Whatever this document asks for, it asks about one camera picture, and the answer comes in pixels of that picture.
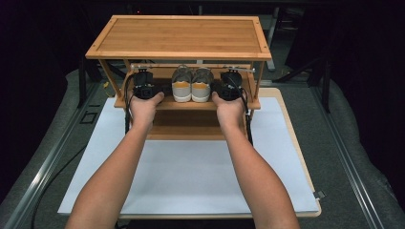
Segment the hand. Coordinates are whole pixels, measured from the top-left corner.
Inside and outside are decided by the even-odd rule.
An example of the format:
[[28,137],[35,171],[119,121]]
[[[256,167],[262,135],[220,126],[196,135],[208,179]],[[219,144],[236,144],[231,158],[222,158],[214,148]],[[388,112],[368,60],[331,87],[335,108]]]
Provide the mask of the hand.
[[164,99],[164,93],[158,93],[150,99],[140,99],[132,96],[130,103],[133,125],[148,125],[152,128],[156,106]]
[[239,127],[245,111],[241,98],[233,101],[221,99],[216,92],[212,93],[212,101],[217,105],[217,117],[221,127]]

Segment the wooden frame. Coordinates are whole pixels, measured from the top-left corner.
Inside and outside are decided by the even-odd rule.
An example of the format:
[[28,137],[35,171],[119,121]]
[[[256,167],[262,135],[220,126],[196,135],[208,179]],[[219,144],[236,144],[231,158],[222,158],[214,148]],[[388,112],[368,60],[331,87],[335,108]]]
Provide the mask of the wooden frame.
[[[243,87],[249,94],[248,109],[253,114],[254,110],[260,109],[260,81],[271,54],[257,16],[114,15],[87,51],[86,57],[98,59],[116,93],[115,106],[122,108],[125,107],[125,83],[121,86],[117,84],[107,64],[108,59],[123,60],[127,69],[124,82],[134,73],[132,60],[170,60],[171,64],[146,66],[154,74],[154,79],[170,83],[171,75],[181,60],[240,61],[238,64],[187,64],[190,68],[212,69],[217,80],[220,72],[227,71],[224,66],[252,69],[253,63],[260,61],[257,82],[253,73],[241,72]],[[194,121],[184,122],[178,110],[183,110]],[[154,129],[148,138],[224,139],[215,110],[211,100],[206,103],[177,103],[173,96],[166,96],[158,106]]]

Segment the shoe pair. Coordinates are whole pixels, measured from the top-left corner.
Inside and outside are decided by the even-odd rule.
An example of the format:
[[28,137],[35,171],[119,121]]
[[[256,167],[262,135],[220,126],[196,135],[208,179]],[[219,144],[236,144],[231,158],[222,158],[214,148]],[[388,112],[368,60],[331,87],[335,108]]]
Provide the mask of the shoe pair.
[[177,102],[206,102],[211,94],[214,74],[210,69],[198,68],[195,72],[186,65],[179,65],[172,75],[172,91]]

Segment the white board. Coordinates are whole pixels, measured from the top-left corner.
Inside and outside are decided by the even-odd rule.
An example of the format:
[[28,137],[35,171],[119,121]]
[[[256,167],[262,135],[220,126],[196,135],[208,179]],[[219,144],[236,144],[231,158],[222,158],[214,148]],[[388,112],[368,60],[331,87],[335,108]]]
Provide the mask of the white board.
[[[90,176],[124,136],[124,113],[107,99],[58,213],[69,215]],[[254,147],[285,184],[296,213],[320,211],[274,97],[261,97]],[[225,141],[147,140],[121,216],[250,214]]]

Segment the finger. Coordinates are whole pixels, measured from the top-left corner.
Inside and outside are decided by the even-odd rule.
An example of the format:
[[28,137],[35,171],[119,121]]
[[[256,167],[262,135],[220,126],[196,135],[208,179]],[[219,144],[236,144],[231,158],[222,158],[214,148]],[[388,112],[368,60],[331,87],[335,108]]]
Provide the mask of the finger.
[[158,94],[155,94],[155,96],[151,98],[151,100],[155,103],[155,105],[158,105],[163,99],[164,99],[163,92],[159,92]]
[[221,98],[218,96],[217,92],[212,93],[212,101],[218,106],[221,103]]

